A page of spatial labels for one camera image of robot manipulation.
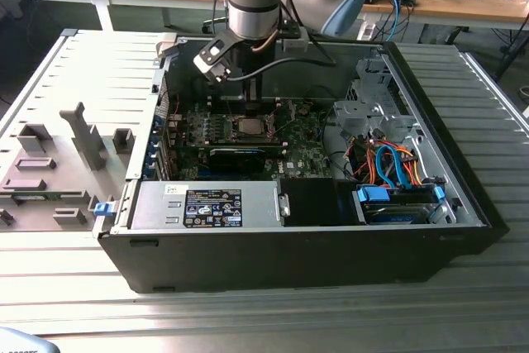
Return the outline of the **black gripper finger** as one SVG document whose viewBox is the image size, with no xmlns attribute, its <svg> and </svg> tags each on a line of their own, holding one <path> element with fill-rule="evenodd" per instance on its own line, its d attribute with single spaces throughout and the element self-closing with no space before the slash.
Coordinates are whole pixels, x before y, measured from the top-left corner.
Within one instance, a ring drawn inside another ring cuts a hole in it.
<svg viewBox="0 0 529 353">
<path fill-rule="evenodd" d="M 245 115 L 253 117 L 259 113 L 262 103 L 262 79 L 247 79 L 242 88 Z"/>
</svg>

